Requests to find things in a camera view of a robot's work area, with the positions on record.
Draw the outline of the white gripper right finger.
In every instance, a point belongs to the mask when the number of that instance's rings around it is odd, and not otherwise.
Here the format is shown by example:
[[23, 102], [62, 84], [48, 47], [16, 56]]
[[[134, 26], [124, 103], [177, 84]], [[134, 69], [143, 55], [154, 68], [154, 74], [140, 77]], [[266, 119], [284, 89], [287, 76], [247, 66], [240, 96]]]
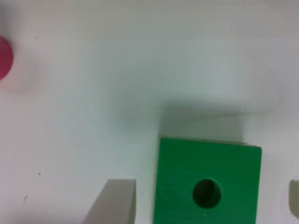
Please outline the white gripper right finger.
[[291, 180], [289, 184], [290, 223], [299, 224], [299, 181]]

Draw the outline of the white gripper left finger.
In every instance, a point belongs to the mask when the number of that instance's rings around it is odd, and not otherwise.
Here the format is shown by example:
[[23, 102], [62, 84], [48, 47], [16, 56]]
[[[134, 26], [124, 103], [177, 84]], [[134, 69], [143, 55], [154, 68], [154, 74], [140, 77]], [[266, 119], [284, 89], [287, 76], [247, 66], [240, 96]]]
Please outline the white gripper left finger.
[[136, 180], [109, 179], [82, 224], [135, 224]]

